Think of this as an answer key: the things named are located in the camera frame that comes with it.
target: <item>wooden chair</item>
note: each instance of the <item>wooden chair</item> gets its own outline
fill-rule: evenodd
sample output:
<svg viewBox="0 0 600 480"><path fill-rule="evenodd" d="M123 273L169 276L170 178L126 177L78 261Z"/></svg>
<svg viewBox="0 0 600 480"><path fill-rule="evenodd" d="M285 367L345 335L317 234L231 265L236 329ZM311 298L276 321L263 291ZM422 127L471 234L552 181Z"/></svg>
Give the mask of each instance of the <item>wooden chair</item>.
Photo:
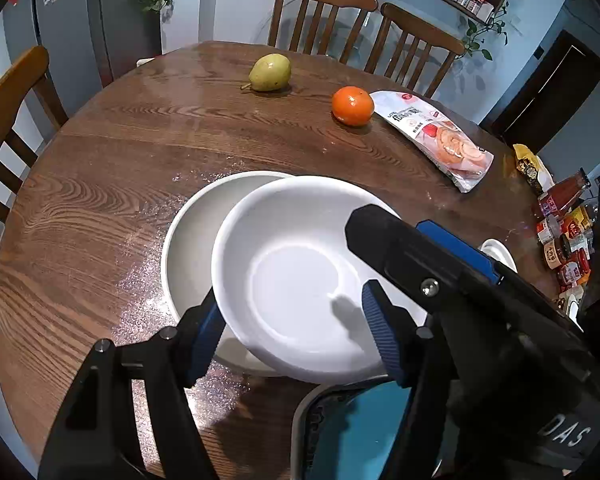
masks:
<svg viewBox="0 0 600 480"><path fill-rule="evenodd" d="M5 142L29 167L37 160L36 154L13 131L20 105L29 90L33 89L56 129L67 122L56 89L46 77L49 54L43 46L27 50L0 78L0 147ZM14 193L22 185L18 176L0 162L0 182ZM0 202L0 221L6 222L9 208Z"/></svg>
<svg viewBox="0 0 600 480"><path fill-rule="evenodd" d="M380 12L383 16L382 24L380 25L380 30L378 30L378 36L376 37L376 42L371 50L369 59L366 62L365 72L373 73L376 70L378 60L380 59L380 55L384 49L384 43L386 41L387 34L389 33L389 28L391 23L394 22L402 30L402 35L400 36L400 40L398 40L398 44L395 47L394 54L391 56L389 66L384 72L385 77L391 78L394 74L400 54L404 49L404 44L407 41L408 35L411 34L413 36L413 41L411 42L407 57L404 59L402 67L395 77L395 81L397 83L403 84L404 77L409 71L409 66L413 61L413 57L416 54L420 41L425 42L422 56L416 65L413 75L407 83L407 88L409 90L413 90L414 86L416 86L416 83L420 78L420 74L422 74L422 69L427 62L427 59L429 59L429 53L432 46L446 48L449 51L444 63L436 73L436 76L433 78L433 81L424 94L425 97L431 97L433 92L435 92L436 88L438 88L440 85L440 82L442 81L442 78L445 76L446 72L448 72L449 67L451 67L455 57L464 52L462 41L457 40L452 35L439 30L430 23L421 20L420 18L408 13L406 10L403 10L400 7L396 7L393 4L382 4Z"/></svg>
<svg viewBox="0 0 600 480"><path fill-rule="evenodd" d="M276 40L278 38L278 28L280 27L280 16L282 15L282 7L284 1L285 0L276 0L276 3L273 7L271 28L269 29L269 46L276 46ZM329 46L329 41L331 39L333 26L336 22L338 10L343 7L353 7L355 9L360 9L358 17L356 18L356 21L353 24L351 32L349 33L349 37L347 38L347 43L344 46L342 55L340 56L340 62L346 63L351 54L351 50L353 49L353 44L358 38L360 28L362 28L362 24L364 23L366 16L368 15L368 13L374 12L378 8L378 0L315 1L317 2L317 5L315 7L314 17L311 20L311 25L309 26L309 33L306 38L306 43L304 44L305 54L311 54L312 49L314 48L315 35L318 31L318 25L320 23L320 16L322 15L322 9L324 8L324 4L328 4L331 6L331 12L329 13L326 26L324 27L324 32L322 34L322 37L320 38L320 44L318 46L319 55L325 54L327 52L327 47ZM298 43L300 42L300 34L302 33L302 26L304 25L304 18L306 16L306 9L308 5L309 0L302 0L302 2L300 3L300 11L298 12L298 17L296 18L296 26L294 27L294 32L291 37L291 44L289 45L289 50L293 52L296 52L298 50Z"/></svg>

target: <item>wood grain tabletop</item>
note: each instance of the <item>wood grain tabletop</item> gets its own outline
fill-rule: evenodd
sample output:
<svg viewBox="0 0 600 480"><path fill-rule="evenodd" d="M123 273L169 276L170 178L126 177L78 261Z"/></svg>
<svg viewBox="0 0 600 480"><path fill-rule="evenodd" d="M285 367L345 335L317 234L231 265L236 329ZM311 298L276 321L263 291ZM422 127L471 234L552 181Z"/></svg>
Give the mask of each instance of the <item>wood grain tabletop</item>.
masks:
<svg viewBox="0 0 600 480"><path fill-rule="evenodd" d="M332 118L341 86L400 89L383 76L284 52L289 89L240 91L253 63L275 51L209 42L157 57L91 99L30 172L0 244L0 385L35 456L94 341L135 342L174 324L160 286L165 234L188 198L232 173L349 180L411 224L433 219L473 246L501 240L520 274L555 295L534 195L507 146L434 103L494 155L483 181L462 194L379 116L362 128ZM288 478L292 416L312 387L212 363L187 397L221 478ZM134 391L145 462L159 470L142 384Z"/></svg>

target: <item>gray refrigerator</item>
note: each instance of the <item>gray refrigerator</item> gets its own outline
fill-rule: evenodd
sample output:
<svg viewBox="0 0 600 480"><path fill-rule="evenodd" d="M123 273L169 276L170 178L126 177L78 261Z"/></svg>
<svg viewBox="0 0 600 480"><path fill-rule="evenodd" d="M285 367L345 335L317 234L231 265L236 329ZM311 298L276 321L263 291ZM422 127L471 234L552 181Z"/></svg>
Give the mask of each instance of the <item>gray refrigerator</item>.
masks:
<svg viewBox="0 0 600 480"><path fill-rule="evenodd" d="M69 117L138 59L162 51L160 17L138 0L11 0L3 19L12 61L36 44L48 50L48 76ZM26 104L48 142L53 128L32 92Z"/></svg>

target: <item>tangerine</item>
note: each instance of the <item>tangerine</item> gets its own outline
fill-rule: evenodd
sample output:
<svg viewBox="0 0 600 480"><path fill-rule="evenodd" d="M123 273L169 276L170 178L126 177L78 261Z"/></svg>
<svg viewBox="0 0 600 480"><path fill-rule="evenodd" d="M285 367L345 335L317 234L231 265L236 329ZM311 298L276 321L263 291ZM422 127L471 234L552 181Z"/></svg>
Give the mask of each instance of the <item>tangerine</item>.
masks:
<svg viewBox="0 0 600 480"><path fill-rule="evenodd" d="M362 88L345 86L331 98L333 116L347 126L363 126L374 113L374 101Z"/></svg>

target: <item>green pear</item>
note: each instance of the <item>green pear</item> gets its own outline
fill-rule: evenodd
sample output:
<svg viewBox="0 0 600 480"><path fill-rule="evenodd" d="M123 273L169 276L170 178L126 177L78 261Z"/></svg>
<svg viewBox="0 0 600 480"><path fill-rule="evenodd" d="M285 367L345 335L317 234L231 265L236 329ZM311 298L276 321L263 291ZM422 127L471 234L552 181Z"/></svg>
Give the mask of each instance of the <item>green pear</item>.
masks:
<svg viewBox="0 0 600 480"><path fill-rule="evenodd" d="M249 83L241 89L251 87L257 92L271 92L286 87L291 77L291 63L282 54L268 54L253 65Z"/></svg>

